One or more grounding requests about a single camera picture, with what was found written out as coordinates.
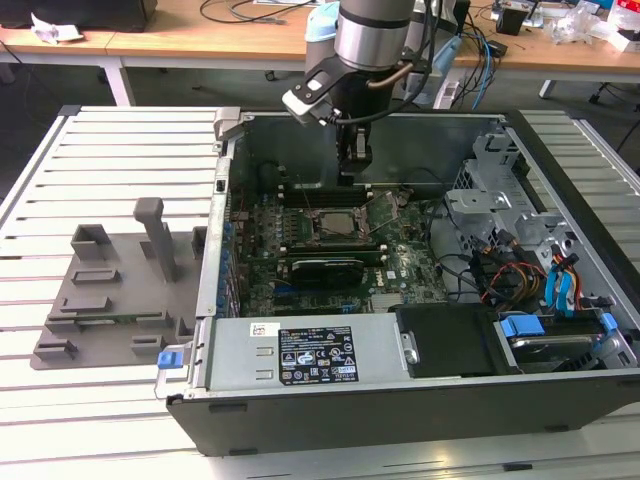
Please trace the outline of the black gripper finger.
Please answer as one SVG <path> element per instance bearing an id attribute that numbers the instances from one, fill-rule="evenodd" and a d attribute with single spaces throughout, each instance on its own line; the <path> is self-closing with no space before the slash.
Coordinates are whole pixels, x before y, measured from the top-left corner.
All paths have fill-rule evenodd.
<path id="1" fill-rule="evenodd" d="M 357 127 L 337 127 L 338 185 L 352 186 L 354 182 L 353 160 L 357 157 Z"/>

